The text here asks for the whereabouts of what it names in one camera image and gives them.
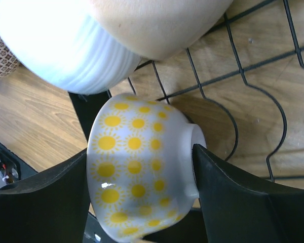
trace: dish rack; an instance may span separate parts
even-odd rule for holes
[[[302,58],[304,46],[300,46],[298,43],[288,0],[281,1],[284,4],[291,38],[294,44],[294,50],[266,60],[262,60],[256,64],[243,67],[231,31],[231,24],[233,22],[275,1],[276,0],[262,1],[256,6],[251,7],[231,18],[229,18],[227,14],[224,14],[224,21],[214,26],[207,33],[212,33],[221,28],[227,29],[233,55],[238,66],[238,69],[235,71],[231,71],[216,78],[201,82],[191,52],[189,49],[186,49],[186,55],[194,73],[196,84],[180,91],[167,94],[154,61],[146,61],[137,67],[137,70],[145,68],[148,65],[153,67],[156,79],[163,93],[163,96],[158,99],[159,101],[166,101],[167,103],[170,103],[170,98],[186,94],[187,92],[193,90],[199,90],[204,100],[215,104],[225,112],[232,122],[235,131],[235,142],[233,148],[225,159],[218,158],[215,154],[212,154],[210,151],[201,147],[200,145],[194,145],[193,165],[197,187],[200,192],[201,208],[193,208],[180,222],[162,231],[147,235],[144,238],[145,240],[160,243],[189,241],[207,242],[207,240],[215,243],[304,242],[304,190],[273,183],[275,180],[281,179],[280,177],[275,176],[273,173],[271,158],[281,148],[286,138],[287,118],[285,111],[279,101],[272,94],[261,87],[251,84],[245,75],[245,73],[248,71],[293,55],[297,56],[299,65],[304,69],[304,60]],[[266,180],[253,176],[226,162],[229,161],[237,150],[239,143],[239,128],[229,109],[219,102],[208,98],[203,91],[203,87],[216,82],[221,82],[236,75],[241,76],[245,86],[257,92],[261,92],[272,100],[281,114],[283,132],[276,148],[273,149],[273,151],[266,157],[265,163],[269,172],[268,177],[263,177],[263,179]],[[136,94],[136,90],[131,79],[128,78],[127,81],[133,93]],[[69,96],[79,118],[84,134],[88,139],[94,119],[100,108],[111,97],[111,92],[107,91],[90,96],[69,93]],[[7,154],[10,153],[5,148],[3,148],[2,151]],[[36,200],[39,201],[42,197],[48,197],[52,193],[59,193],[58,204],[46,205],[45,208],[41,209],[41,222],[43,224],[45,222],[63,222],[63,220],[66,222],[68,219],[65,214],[67,214],[69,212],[68,210],[71,208],[74,215],[78,216],[77,222],[72,225],[75,228],[69,227],[67,229],[63,227],[62,229],[61,224],[57,224],[54,232],[48,232],[46,231],[46,225],[42,225],[42,227],[45,228],[45,234],[38,234],[38,239],[43,240],[43,237],[48,236],[59,239],[64,237],[71,240],[66,242],[73,242],[72,240],[75,239],[76,235],[81,235],[84,233],[83,242],[85,243],[114,242],[108,237],[108,235],[106,235],[92,214],[89,213],[88,217],[86,217],[90,200],[88,192],[86,189],[84,189],[86,188],[86,179],[81,176],[81,173],[85,174],[85,163],[86,152],[84,150],[65,162],[48,169],[50,172],[47,173],[46,176],[43,176],[43,173],[45,173],[44,171],[32,176],[32,180],[30,180],[27,185],[25,185],[25,183],[21,185],[15,183],[15,185],[11,187],[12,189],[16,190],[16,193],[18,191],[22,191],[23,187],[29,187],[31,182],[34,183],[34,181],[36,181],[36,176],[38,175],[40,181],[45,181],[45,183],[50,181],[51,184],[49,189],[42,191],[39,190],[36,196],[32,197],[33,205],[36,205],[36,203],[40,204]],[[78,180],[73,186],[72,190],[76,191],[78,194],[84,191],[81,194],[83,198],[77,197],[70,201],[70,192],[60,191],[60,188],[61,186],[64,186],[64,188],[69,188],[70,180],[75,177],[77,177]],[[304,178],[304,176],[291,176],[284,179],[299,178]],[[27,196],[31,197],[31,193],[24,193],[19,196],[21,201],[18,201],[15,205],[15,207],[18,207],[18,212],[16,213],[27,210],[28,204],[26,204],[25,199],[23,199]],[[56,207],[59,207],[61,210],[54,209],[56,213],[48,218],[48,215],[50,215],[50,210],[53,210],[53,208]],[[31,227],[28,229],[28,232],[24,233],[29,233],[29,231],[33,230],[33,228],[34,232],[39,232],[39,220],[33,219],[32,217],[28,218],[27,220],[27,224],[31,225]],[[29,221],[31,220],[36,220],[36,223],[35,221],[34,223],[30,223]],[[22,230],[23,229],[20,228],[19,231],[14,231],[14,239],[18,238],[18,235],[21,235],[20,232]]]

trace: beige ceramic object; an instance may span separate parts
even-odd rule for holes
[[[163,60],[192,45],[233,0],[85,0],[89,12],[131,51]]]

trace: wood grain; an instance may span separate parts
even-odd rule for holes
[[[228,16],[259,2],[235,0]],[[304,0],[290,1],[290,7],[299,43],[304,45]],[[282,1],[238,20],[231,29],[243,67],[293,50]],[[225,28],[203,37],[190,51],[201,82],[238,69]],[[167,94],[197,84],[185,52],[157,62],[156,68]],[[248,71],[246,78],[250,84],[275,96],[286,112],[286,141],[271,159],[274,175],[304,175],[304,69],[297,57]],[[152,65],[138,70],[130,79],[138,95],[150,99],[163,97]],[[111,90],[113,95],[123,92],[132,92],[127,80]],[[265,158],[282,136],[281,115],[272,100],[246,87],[240,75],[204,86],[203,92],[229,109],[237,122],[239,145],[230,162],[255,175],[268,176]],[[228,156],[235,134],[232,122],[221,108],[204,100],[198,89],[173,97],[170,102],[202,127],[212,152],[222,158]],[[86,147],[67,93],[24,67],[0,81],[0,142],[37,171]],[[304,188],[304,180],[277,182]]]

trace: wooden table surface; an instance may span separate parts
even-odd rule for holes
[[[259,2],[235,0],[228,16]],[[303,46],[304,0],[290,1],[290,7]],[[294,49],[283,1],[234,22],[231,29],[244,67]],[[201,38],[190,51],[201,82],[238,69],[225,28]],[[167,94],[196,85],[185,52],[156,63],[156,67]],[[246,77],[250,84],[275,96],[286,112],[286,141],[271,159],[274,175],[304,175],[304,69],[297,57],[248,71]],[[152,65],[130,78],[138,95],[151,99],[163,96]],[[131,88],[126,80],[111,90],[113,95],[128,91]],[[205,86],[203,91],[228,108],[237,121],[239,146],[230,162],[255,175],[268,176],[265,158],[277,146],[283,127],[272,100],[246,87],[240,75]],[[198,89],[171,98],[170,102],[202,127],[212,152],[222,158],[230,153],[234,128],[223,110],[203,100]],[[87,145],[67,93],[24,67],[0,80],[0,142],[37,171],[66,160]],[[304,188],[304,180],[279,183]]]

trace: white bowl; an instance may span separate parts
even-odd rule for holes
[[[85,0],[101,26],[129,50],[163,60],[191,46],[233,0]]]
[[[78,94],[108,90],[141,59],[89,16],[81,0],[0,0],[0,36],[30,71]]]
[[[199,193],[192,147],[199,126],[170,105],[122,94],[99,111],[87,150],[91,203],[105,232],[130,242],[170,227]]]

